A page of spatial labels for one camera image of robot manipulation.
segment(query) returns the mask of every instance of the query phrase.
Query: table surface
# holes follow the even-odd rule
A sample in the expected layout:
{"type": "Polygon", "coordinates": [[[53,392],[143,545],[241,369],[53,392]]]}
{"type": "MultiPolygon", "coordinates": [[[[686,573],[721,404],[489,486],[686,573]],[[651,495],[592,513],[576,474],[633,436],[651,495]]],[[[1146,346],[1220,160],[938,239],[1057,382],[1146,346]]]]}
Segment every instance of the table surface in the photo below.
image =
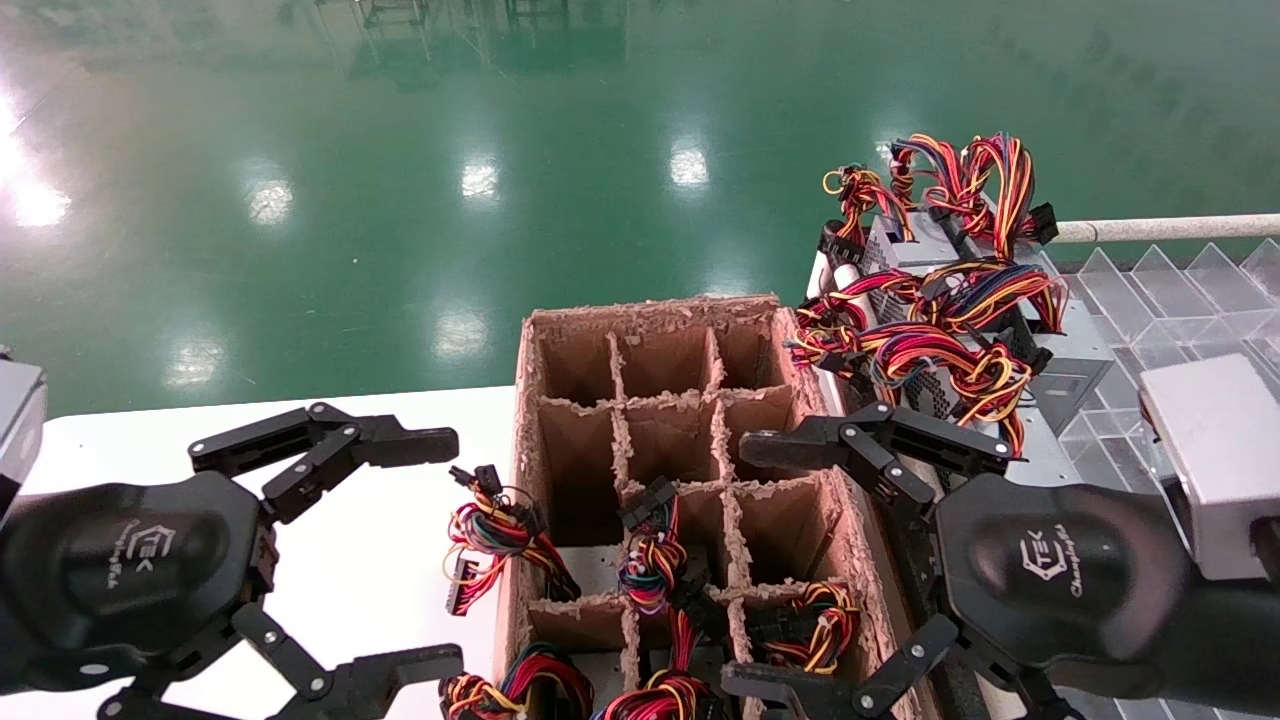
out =
{"type": "MultiPolygon", "coordinates": [[[[179,482],[192,474],[186,452],[191,442],[315,400],[353,415],[394,414],[406,428],[452,427],[461,441],[454,464],[493,464],[502,473],[511,466],[515,387],[489,387],[59,418],[45,425],[23,495],[109,482],[179,482]]],[[[448,466],[364,468],[298,521],[278,527],[280,564],[266,611],[325,667],[361,655],[452,642],[462,646],[468,670],[490,673],[498,593],[466,618],[444,611],[448,580],[442,559],[451,544],[445,529],[451,512],[467,501],[448,466]]],[[[264,468],[238,482],[261,495],[278,469],[264,468]]],[[[123,684],[3,697],[0,717],[90,720],[123,684]]],[[[266,661],[241,643],[200,676],[173,685],[165,700],[257,720],[278,712],[292,694],[266,661]]],[[[388,714],[392,720],[439,716],[435,683],[406,688],[388,714]]]]}

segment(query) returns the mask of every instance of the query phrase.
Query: robotic arm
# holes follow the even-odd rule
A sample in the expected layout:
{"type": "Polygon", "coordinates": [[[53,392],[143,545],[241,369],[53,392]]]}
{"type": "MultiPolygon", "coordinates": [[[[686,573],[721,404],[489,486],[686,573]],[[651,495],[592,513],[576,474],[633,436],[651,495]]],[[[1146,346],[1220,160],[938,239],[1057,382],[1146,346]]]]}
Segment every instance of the robotic arm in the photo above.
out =
{"type": "Polygon", "coordinates": [[[366,462],[452,460],[453,429],[406,430],[390,415],[315,404],[192,443],[196,473],[174,484],[14,500],[40,445],[42,378],[0,361],[0,480],[12,488],[0,507],[0,694],[134,678],[100,720],[230,720],[161,696],[244,639],[296,691],[276,720],[376,720],[402,687],[462,671],[454,644],[326,670],[262,610],[279,561],[275,523],[297,520],[366,462]],[[262,500],[232,479],[298,455],[262,500]]]}
{"type": "Polygon", "coordinates": [[[741,455],[844,469],[916,541],[934,615],[861,685],[728,665],[726,692],[787,702],[800,717],[870,720],[959,653],[1037,720],[1079,717],[1053,685],[1280,712],[1280,593],[1263,578],[1206,579],[1157,493],[1018,486],[1001,477],[1009,448],[997,438],[883,404],[748,433],[741,455]],[[966,480],[934,502],[895,452],[966,480]]]}

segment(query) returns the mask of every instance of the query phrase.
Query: metal rail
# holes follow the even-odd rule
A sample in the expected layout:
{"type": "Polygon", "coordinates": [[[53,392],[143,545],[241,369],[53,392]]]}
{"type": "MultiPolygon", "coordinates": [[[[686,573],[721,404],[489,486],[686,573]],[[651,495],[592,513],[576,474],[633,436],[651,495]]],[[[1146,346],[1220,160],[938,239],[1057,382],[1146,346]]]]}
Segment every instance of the metal rail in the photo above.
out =
{"type": "Polygon", "coordinates": [[[1280,236],[1280,213],[1204,215],[1133,220],[1068,220],[1057,224],[1053,242],[1155,242],[1158,240],[1221,240],[1280,236]]]}

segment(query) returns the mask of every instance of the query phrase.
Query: cardboard box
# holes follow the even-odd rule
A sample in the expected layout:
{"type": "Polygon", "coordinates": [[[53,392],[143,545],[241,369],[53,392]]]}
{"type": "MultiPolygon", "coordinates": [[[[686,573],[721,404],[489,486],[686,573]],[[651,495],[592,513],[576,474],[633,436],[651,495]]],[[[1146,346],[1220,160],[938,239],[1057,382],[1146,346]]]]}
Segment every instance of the cardboard box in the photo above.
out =
{"type": "MultiPolygon", "coordinates": [[[[744,432],[826,414],[813,373],[796,372],[781,346],[794,333],[791,311],[773,296],[534,313],[521,334],[515,471],[506,482],[540,503],[558,546],[620,546],[623,555],[631,538],[618,507],[659,475],[676,480],[681,537],[705,550],[710,594],[728,611],[726,656],[763,660],[745,633],[749,609],[832,580],[861,609],[838,674],[861,680],[896,650],[883,585],[893,579],[872,561],[867,509],[837,470],[754,468],[737,452],[744,432]]],[[[495,678],[543,639],[584,656],[617,653],[630,689],[645,679],[643,659],[669,646],[666,618],[643,616],[616,591],[552,602],[524,562],[503,578],[499,605],[495,678]]],[[[753,700],[739,710],[759,720],[763,707],[753,700]]],[[[916,693],[895,712],[920,720],[916,693]]]]}

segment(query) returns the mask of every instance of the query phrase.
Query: logo on robot hand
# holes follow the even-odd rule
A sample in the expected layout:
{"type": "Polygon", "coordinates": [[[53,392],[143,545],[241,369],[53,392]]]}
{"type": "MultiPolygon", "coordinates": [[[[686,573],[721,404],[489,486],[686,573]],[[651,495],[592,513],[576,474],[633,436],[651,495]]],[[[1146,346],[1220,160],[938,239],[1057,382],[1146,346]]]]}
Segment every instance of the logo on robot hand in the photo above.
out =
{"type": "Polygon", "coordinates": [[[138,530],[129,537],[129,550],[124,553],[127,560],[138,560],[134,573],[155,571],[155,560],[166,557],[173,548],[173,537],[178,534],[164,525],[152,525],[145,530],[138,530]]]}
{"type": "Polygon", "coordinates": [[[1057,541],[1046,541],[1044,533],[1027,530],[1029,541],[1021,541],[1023,568],[1042,580],[1052,580],[1066,571],[1066,552],[1057,541]]]}

